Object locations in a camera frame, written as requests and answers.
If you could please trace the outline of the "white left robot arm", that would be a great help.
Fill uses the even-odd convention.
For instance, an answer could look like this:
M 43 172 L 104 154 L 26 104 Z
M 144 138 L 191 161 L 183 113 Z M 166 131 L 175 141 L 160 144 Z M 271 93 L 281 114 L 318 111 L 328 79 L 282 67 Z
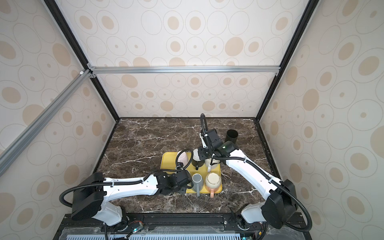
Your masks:
M 125 210 L 112 204 L 112 201 L 134 196 L 185 193 L 193 186 L 187 170 L 172 174 L 157 170 L 145 177 L 129 179 L 105 178 L 102 173 L 95 173 L 78 186 L 62 192 L 59 201 L 72 209 L 73 221 L 92 218 L 107 226 L 115 226 L 128 219 Z

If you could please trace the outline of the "black mug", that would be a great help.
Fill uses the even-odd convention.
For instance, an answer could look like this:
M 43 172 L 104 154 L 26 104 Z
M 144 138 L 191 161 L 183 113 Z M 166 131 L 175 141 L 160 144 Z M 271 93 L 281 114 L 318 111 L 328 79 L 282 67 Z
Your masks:
M 238 139 L 239 133 L 236 130 L 228 130 L 225 137 L 225 142 L 236 143 Z

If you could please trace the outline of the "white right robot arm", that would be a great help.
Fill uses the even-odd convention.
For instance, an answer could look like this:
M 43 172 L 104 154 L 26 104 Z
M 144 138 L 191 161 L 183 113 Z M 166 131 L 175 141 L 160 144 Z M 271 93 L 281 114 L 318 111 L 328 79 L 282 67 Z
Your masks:
M 236 144 L 223 142 L 216 129 L 202 129 L 200 138 L 202 146 L 198 151 L 201 160 L 224 163 L 251 183 L 264 199 L 262 203 L 249 204 L 238 211 L 235 219 L 241 228 L 248 228 L 256 222 L 266 222 L 276 229 L 283 226 L 298 232 L 309 232 L 312 229 L 311 215 L 297 198 L 296 188 L 291 181 L 282 181 L 263 170 Z M 307 219 L 307 225 L 302 228 L 289 223 L 298 209 L 302 210 Z

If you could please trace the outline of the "pink mug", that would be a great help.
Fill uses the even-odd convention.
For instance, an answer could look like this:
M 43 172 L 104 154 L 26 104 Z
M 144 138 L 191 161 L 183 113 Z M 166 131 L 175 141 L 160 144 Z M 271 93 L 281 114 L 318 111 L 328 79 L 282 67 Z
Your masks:
M 176 159 L 177 169 L 184 168 L 189 162 L 189 158 L 186 152 L 179 151 Z

